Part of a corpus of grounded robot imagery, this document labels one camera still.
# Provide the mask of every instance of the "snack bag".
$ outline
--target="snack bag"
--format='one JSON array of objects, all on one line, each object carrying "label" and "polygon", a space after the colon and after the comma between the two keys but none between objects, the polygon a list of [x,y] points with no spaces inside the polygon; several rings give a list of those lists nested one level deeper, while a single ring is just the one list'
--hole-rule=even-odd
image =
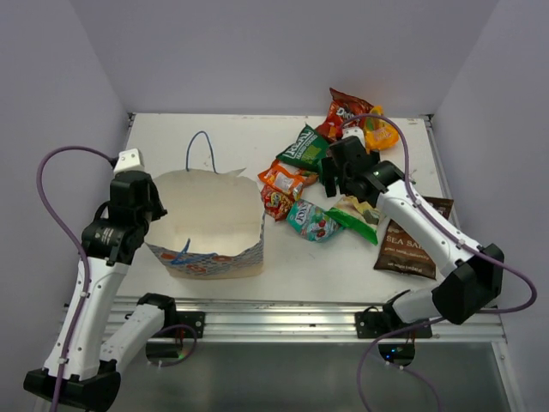
[{"label": "snack bag", "polygon": [[[318,126],[316,130],[329,143],[333,143],[341,139],[342,134],[339,127],[345,120],[357,114],[369,113],[374,106],[366,100],[338,92],[333,88],[330,88],[329,92],[332,94],[332,103],[329,105],[328,115],[324,123]],[[365,119],[362,118],[347,125],[347,127],[354,126],[364,129]]]},{"label": "snack bag", "polygon": [[344,196],[326,215],[377,245],[377,226],[385,215],[368,202],[359,203],[355,196]]},{"label": "snack bag", "polygon": [[288,146],[276,159],[311,172],[317,171],[318,162],[326,157],[328,144],[308,124],[301,130],[296,143]]},{"label": "snack bag", "polygon": [[267,215],[274,217],[276,221],[286,219],[293,205],[293,201],[288,196],[267,185],[261,191],[261,199]]},{"label": "snack bag", "polygon": [[[449,218],[454,203],[453,200],[438,197],[425,197],[425,200],[444,219]],[[431,279],[437,277],[437,266],[427,255],[427,252],[395,221],[391,221],[387,227],[387,233],[381,244],[374,269],[393,270],[394,272],[419,275]]]},{"label": "snack bag", "polygon": [[286,220],[296,232],[312,242],[326,240],[341,228],[322,209],[303,199],[293,204]]},{"label": "snack bag", "polygon": [[[370,113],[381,114],[383,116],[383,108],[381,106],[375,106],[370,110]],[[392,148],[399,139],[395,128],[379,118],[367,118],[364,126],[364,133],[366,148],[368,150]]]},{"label": "snack bag", "polygon": [[278,163],[273,163],[270,169],[259,173],[257,177],[264,184],[284,193],[292,200],[298,200],[301,197],[306,181],[305,177],[289,173]]},{"label": "snack bag", "polygon": [[296,166],[287,165],[286,163],[281,163],[280,161],[273,161],[273,163],[271,163],[271,167],[275,167],[277,165],[283,167],[291,175],[303,176],[305,178],[304,187],[310,186],[318,180],[318,173],[300,169]]}]

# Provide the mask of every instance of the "yellow snack bag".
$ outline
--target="yellow snack bag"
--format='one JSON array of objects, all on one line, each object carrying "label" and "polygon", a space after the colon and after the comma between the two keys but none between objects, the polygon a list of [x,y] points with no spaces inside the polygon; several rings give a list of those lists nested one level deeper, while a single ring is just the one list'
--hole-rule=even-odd
[{"label": "yellow snack bag", "polygon": [[[380,114],[383,116],[383,108],[374,106],[370,113]],[[387,124],[379,118],[367,118],[364,125],[364,134],[366,138],[367,150],[384,150],[392,148],[398,142],[398,133],[395,128]]]}]

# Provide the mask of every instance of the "metal frame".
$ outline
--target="metal frame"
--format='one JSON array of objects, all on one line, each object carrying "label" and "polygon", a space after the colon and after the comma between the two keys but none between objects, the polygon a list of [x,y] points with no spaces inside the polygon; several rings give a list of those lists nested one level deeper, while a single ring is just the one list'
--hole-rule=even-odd
[{"label": "metal frame", "polygon": [[[354,327],[354,313],[369,306],[182,299],[176,299],[176,304],[178,312],[206,313],[203,342],[288,343],[357,342],[359,339]],[[118,330],[125,320],[125,315],[132,312],[135,307],[135,298],[115,299],[106,326],[105,338]],[[421,342],[505,342],[501,319],[493,315],[474,315],[463,325],[442,322],[433,325],[432,332],[432,339],[422,339]]]},{"label": "metal frame", "polygon": [[521,389],[516,380],[515,369],[511,365],[509,351],[506,342],[493,343],[492,348],[496,363],[498,364],[499,376],[504,385],[505,394],[512,412],[526,410],[526,404],[522,398]]}]

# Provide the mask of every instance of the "brown snack bag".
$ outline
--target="brown snack bag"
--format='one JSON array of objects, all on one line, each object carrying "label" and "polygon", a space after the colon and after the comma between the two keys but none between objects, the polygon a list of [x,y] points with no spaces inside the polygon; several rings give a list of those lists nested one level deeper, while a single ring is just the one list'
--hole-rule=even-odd
[{"label": "brown snack bag", "polygon": [[[425,197],[425,200],[440,213],[444,219],[449,218],[454,201],[438,197]],[[390,221],[387,233],[381,244],[379,257],[374,269],[392,270],[409,275],[419,275],[435,279],[437,267],[421,246],[402,230],[395,221]]]}]

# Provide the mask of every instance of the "red chip bag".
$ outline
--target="red chip bag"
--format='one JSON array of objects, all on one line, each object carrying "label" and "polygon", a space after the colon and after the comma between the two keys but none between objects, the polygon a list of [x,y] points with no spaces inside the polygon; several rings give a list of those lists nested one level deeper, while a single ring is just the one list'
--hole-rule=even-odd
[{"label": "red chip bag", "polygon": [[286,219],[293,206],[293,201],[288,196],[268,185],[263,187],[261,198],[265,205],[265,212],[267,212],[267,215],[274,217],[276,221]]},{"label": "red chip bag", "polygon": [[[366,100],[338,92],[334,88],[330,88],[329,92],[332,94],[332,103],[329,105],[328,115],[324,123],[315,130],[329,143],[333,143],[341,139],[342,134],[339,127],[345,120],[357,114],[369,113],[374,106]],[[358,126],[360,129],[364,129],[364,125],[365,118],[362,118],[346,124],[346,127]]]}]

